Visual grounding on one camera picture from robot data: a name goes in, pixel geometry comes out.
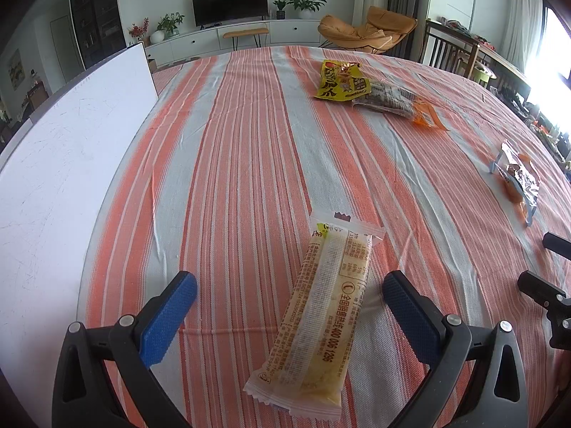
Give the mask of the long cream biscuit pack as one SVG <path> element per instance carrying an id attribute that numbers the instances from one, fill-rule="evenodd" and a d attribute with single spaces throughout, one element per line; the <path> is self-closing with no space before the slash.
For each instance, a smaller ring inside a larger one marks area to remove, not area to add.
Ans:
<path id="1" fill-rule="evenodd" d="M 373 246 L 385 229 L 315 211 L 301 270 L 267 360 L 245 392 L 291 416 L 337 422 Z"/>

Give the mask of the orange blue chicken leg pack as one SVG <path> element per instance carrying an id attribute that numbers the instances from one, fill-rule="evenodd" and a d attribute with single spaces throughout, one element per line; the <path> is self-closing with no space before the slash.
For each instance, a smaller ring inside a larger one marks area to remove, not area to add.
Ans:
<path id="1" fill-rule="evenodd" d="M 526 227 L 533 223 L 538 207 L 539 176 L 528 155 L 520 153 L 512 140 L 501 143 L 489 172 L 503 180 L 508 199 L 520 207 Z"/>

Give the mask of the white round vase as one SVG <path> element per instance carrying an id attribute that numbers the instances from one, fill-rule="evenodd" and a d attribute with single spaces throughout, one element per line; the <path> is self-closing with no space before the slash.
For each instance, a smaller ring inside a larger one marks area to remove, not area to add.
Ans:
<path id="1" fill-rule="evenodd" d="M 165 39 L 166 39 L 166 34 L 163 32 L 163 30 L 155 31 L 154 33 L 151 34 L 149 38 L 151 45 L 159 44 L 160 42 L 163 42 Z"/>

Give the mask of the wooden bench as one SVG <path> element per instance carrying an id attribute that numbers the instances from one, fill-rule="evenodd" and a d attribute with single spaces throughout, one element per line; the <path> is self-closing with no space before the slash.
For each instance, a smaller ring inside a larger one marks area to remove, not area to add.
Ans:
<path id="1" fill-rule="evenodd" d="M 261 37 L 268 36 L 270 33 L 269 29 L 266 27 L 244 29 L 238 31 L 229 31 L 223 33 L 224 40 L 230 40 L 232 44 L 232 50 L 237 51 L 239 49 L 239 40 L 245 37 L 251 37 L 254 41 L 255 47 L 262 47 Z"/>

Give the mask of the dark wooden dining chair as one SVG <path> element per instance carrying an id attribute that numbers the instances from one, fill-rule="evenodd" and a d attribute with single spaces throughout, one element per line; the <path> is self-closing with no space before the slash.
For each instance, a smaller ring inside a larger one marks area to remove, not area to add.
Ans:
<path id="1" fill-rule="evenodd" d="M 480 44 L 461 31 L 427 19 L 419 63 L 470 78 Z"/>

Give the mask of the white cardboard box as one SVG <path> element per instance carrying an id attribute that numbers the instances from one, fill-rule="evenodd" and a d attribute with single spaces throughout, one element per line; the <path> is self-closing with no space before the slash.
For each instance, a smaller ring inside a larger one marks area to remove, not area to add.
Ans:
<path id="1" fill-rule="evenodd" d="M 141 45 L 82 72 L 1 155 L 1 369 L 40 427 L 76 319 L 88 245 L 123 156 L 157 100 Z"/>

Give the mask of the orange lounge chair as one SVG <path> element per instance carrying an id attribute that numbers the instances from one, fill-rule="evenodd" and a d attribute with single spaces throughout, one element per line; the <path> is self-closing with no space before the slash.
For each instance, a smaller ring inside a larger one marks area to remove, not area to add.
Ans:
<path id="1" fill-rule="evenodd" d="M 364 24 L 352 26 L 327 15 L 319 22 L 318 33 L 338 49 L 381 54 L 398 45 L 416 26 L 413 17 L 371 6 Z"/>

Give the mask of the small potted plant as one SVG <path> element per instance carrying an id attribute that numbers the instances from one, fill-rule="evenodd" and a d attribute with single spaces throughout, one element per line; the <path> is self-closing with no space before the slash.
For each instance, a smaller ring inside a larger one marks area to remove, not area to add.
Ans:
<path id="1" fill-rule="evenodd" d="M 276 19 L 285 19 L 287 0 L 274 0 L 273 4 L 276 7 Z"/>

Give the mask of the green plant by vase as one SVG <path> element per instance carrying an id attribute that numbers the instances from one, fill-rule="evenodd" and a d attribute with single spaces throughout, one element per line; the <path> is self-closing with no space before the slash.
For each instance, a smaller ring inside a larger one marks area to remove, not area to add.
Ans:
<path id="1" fill-rule="evenodd" d="M 178 34 L 178 27 L 183 23 L 185 16 L 180 12 L 172 12 L 165 14 L 157 25 L 158 31 L 163 31 L 166 38 L 170 38 Z"/>

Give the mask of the black flat television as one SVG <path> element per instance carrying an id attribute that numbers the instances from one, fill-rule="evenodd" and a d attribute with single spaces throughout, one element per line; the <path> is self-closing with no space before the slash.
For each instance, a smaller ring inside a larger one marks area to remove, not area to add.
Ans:
<path id="1" fill-rule="evenodd" d="M 268 0 L 192 0 L 196 26 L 249 17 L 267 17 Z"/>

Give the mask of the large green potted plant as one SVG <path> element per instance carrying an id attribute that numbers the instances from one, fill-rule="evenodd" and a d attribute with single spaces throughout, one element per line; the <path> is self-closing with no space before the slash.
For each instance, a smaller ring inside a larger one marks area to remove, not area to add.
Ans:
<path id="1" fill-rule="evenodd" d="M 327 0 L 288 0 L 301 19 L 311 19 L 326 3 Z"/>

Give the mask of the white tv cabinet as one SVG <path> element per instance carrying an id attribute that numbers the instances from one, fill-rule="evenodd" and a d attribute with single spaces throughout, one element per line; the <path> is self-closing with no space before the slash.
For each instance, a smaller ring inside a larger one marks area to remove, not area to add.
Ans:
<path id="1" fill-rule="evenodd" d="M 158 68 L 193 58 L 209 57 L 239 49 L 278 45 L 319 46 L 318 20 L 271 19 L 220 25 L 173 36 L 149 45 L 147 58 Z"/>

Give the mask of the black display cabinet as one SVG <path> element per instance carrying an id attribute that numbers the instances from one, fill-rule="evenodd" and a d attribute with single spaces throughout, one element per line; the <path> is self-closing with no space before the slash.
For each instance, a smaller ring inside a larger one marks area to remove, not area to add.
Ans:
<path id="1" fill-rule="evenodd" d="M 126 47 L 117 0 L 69 0 L 84 68 Z"/>

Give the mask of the red flower vase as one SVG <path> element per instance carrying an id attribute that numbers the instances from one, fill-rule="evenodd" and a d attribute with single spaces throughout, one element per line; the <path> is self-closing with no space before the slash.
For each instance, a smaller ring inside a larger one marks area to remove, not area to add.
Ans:
<path id="1" fill-rule="evenodd" d="M 133 23 L 128 29 L 128 34 L 137 42 L 142 42 L 145 44 L 145 40 L 147 39 L 148 26 L 149 18 L 145 17 L 140 24 Z"/>

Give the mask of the framed wall painting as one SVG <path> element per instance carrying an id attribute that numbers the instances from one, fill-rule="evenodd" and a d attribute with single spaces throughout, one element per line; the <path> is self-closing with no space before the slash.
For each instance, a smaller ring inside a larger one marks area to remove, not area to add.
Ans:
<path id="1" fill-rule="evenodd" d="M 20 52 L 17 49 L 8 62 L 8 73 L 12 88 L 16 91 L 25 79 L 25 69 L 23 68 Z"/>

